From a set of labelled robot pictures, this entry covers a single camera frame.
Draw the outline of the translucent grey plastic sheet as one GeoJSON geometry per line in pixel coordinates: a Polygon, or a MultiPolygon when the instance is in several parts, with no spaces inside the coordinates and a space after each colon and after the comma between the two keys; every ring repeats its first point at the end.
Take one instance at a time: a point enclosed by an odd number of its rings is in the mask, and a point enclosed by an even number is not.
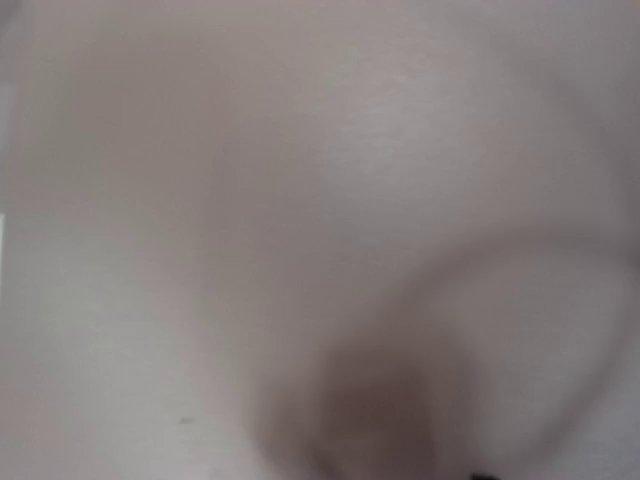
{"type": "Polygon", "coordinates": [[[635,1],[5,1],[5,479],[635,479],[635,1]]]}

